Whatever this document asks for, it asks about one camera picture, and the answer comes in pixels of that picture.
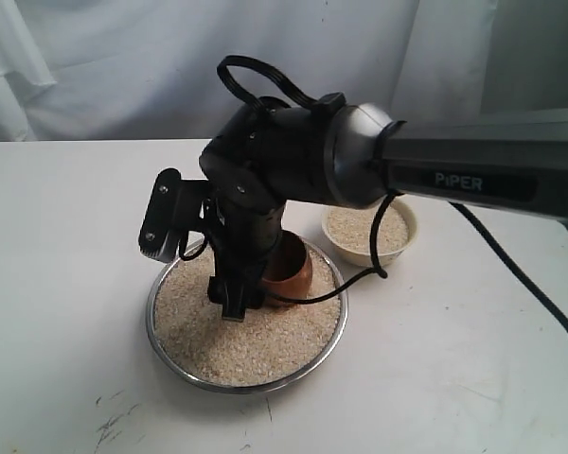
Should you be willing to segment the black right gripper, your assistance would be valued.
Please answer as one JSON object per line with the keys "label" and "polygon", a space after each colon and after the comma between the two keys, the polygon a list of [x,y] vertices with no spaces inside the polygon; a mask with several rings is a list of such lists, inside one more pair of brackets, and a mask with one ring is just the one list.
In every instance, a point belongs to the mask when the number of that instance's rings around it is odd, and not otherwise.
{"label": "black right gripper", "polygon": [[248,309],[263,306],[261,279],[282,237],[284,206],[259,213],[217,195],[207,205],[206,236],[214,256],[209,301],[222,307],[222,318],[242,322]]}

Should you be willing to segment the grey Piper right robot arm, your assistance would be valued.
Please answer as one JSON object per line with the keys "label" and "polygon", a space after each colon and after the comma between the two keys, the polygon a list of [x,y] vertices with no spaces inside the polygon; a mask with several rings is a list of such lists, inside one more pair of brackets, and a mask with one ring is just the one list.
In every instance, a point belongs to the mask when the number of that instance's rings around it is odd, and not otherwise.
{"label": "grey Piper right robot arm", "polygon": [[190,232],[216,255],[209,299],[240,320],[273,293],[261,283],[281,238],[287,201],[386,208],[399,194],[553,218],[568,231],[568,113],[521,121],[419,126],[338,101],[244,107],[200,157],[204,177],[179,182],[145,218],[173,243],[144,254],[183,255]]}

